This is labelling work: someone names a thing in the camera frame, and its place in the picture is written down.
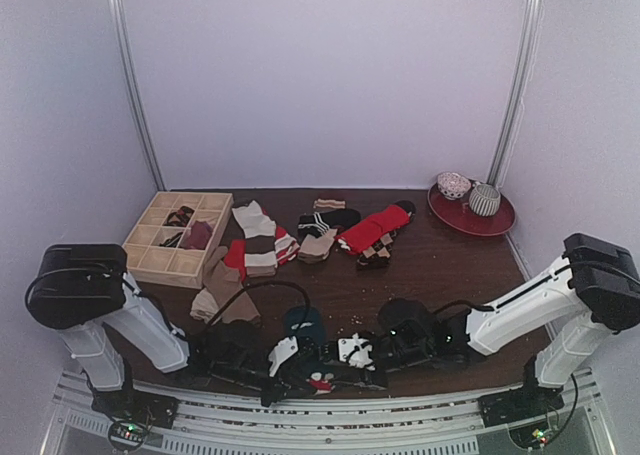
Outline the dark teal sock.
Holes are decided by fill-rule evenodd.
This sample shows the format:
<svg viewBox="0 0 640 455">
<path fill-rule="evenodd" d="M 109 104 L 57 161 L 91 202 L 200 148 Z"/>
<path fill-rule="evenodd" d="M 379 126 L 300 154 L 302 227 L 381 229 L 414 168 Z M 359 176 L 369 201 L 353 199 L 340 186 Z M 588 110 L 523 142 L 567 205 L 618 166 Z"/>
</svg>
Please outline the dark teal sock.
<svg viewBox="0 0 640 455">
<path fill-rule="evenodd" d="M 311 339 L 316 345 L 323 345 L 326 340 L 326 329 L 321 313 L 304 306 L 289 309 L 283 317 L 284 334 L 286 337 L 303 337 Z"/>
</svg>

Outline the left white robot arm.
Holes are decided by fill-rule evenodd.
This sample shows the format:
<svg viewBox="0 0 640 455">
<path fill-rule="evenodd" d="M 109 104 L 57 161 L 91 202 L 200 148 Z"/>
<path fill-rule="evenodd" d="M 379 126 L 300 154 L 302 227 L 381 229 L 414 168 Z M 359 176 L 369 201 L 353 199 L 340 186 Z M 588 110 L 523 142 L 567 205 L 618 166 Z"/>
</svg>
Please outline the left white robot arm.
<svg viewBox="0 0 640 455">
<path fill-rule="evenodd" d="M 121 246 L 66 244 L 45 251 L 24 303 L 40 325 L 63 339 L 85 374 L 93 409 L 104 414 L 133 419 L 143 408 L 166 402 L 134 388 L 131 365 L 113 347 L 108 329 L 182 386 L 230 380 L 258 391 L 264 406 L 315 394 L 311 365 L 303 358 L 310 340 L 300 333 L 311 305 L 304 305 L 293 331 L 269 355 L 257 355 L 245 339 L 253 325 L 222 319 L 249 290 L 235 290 L 200 332 L 190 334 L 170 321 L 156 297 L 141 289 L 127 269 Z"/>
</svg>

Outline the argyle black red orange sock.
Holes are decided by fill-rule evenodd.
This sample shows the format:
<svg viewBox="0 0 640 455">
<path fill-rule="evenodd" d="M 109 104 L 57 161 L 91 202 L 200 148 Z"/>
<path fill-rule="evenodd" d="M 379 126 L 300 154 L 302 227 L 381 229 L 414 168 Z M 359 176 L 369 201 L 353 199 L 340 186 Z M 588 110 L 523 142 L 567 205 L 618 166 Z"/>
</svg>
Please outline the argyle black red orange sock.
<svg viewBox="0 0 640 455">
<path fill-rule="evenodd" d="M 177 210 L 170 212 L 167 216 L 164 226 L 167 227 L 187 227 L 190 223 L 195 210 L 188 206 L 181 206 Z"/>
</svg>

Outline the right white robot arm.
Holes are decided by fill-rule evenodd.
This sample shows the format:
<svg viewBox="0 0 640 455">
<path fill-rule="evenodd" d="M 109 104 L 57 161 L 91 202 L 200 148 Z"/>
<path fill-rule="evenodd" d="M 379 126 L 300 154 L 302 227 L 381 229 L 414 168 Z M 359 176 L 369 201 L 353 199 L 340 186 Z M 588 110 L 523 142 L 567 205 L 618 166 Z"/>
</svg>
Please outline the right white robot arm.
<svg viewBox="0 0 640 455">
<path fill-rule="evenodd" d="M 457 301 L 446 317 L 418 301 L 387 302 L 378 313 L 382 336 L 355 334 L 326 343 L 327 365 L 387 373 L 406 367 L 467 367 L 512 341 L 567 316 L 561 333 L 525 366 L 525 385 L 513 394 L 519 415 L 535 415 L 609 336 L 639 324 L 639 273 L 618 245 L 574 233 L 564 252 L 539 275 L 483 305 Z"/>
</svg>

